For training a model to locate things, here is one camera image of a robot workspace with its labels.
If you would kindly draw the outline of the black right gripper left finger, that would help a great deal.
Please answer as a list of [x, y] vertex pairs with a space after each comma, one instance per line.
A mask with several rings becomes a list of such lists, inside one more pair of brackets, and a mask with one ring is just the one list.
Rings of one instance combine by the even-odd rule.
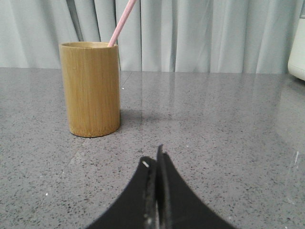
[[87, 228], [156, 228], [156, 171], [154, 159], [141, 157], [133, 177], [120, 196]]

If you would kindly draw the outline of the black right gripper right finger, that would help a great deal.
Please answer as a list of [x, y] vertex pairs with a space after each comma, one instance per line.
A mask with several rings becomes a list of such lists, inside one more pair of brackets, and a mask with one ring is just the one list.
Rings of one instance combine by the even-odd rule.
[[209, 209], [176, 170], [163, 146], [157, 151], [156, 196], [161, 229], [232, 229]]

